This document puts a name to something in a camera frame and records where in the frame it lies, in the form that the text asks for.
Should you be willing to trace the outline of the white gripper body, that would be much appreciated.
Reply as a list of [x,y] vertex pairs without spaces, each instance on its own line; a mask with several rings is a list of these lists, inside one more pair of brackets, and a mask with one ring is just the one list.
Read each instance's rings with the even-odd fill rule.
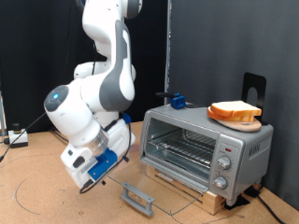
[[75,147],[69,143],[61,155],[67,172],[77,186],[86,189],[101,181],[124,158],[135,141],[131,122],[114,120],[108,130],[100,129],[88,144]]

